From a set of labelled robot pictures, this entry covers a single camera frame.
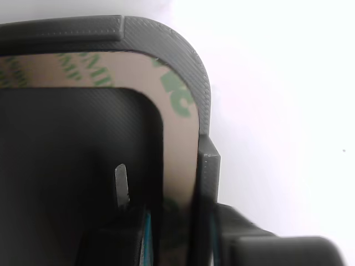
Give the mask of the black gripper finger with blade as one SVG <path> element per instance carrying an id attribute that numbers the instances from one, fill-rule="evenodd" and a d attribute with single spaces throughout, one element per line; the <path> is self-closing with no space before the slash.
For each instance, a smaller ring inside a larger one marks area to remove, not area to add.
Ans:
<path id="1" fill-rule="evenodd" d="M 130 203 L 126 166 L 115 169 L 117 216 L 83 234 L 78 265 L 153 265 L 151 214 Z"/>

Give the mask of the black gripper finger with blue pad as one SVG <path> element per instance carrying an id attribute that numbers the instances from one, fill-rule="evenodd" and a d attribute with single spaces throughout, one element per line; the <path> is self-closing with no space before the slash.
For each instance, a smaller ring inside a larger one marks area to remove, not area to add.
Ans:
<path id="1" fill-rule="evenodd" d="M 273 233 L 230 206 L 217 204 L 210 222 L 213 265 L 279 265 Z"/>

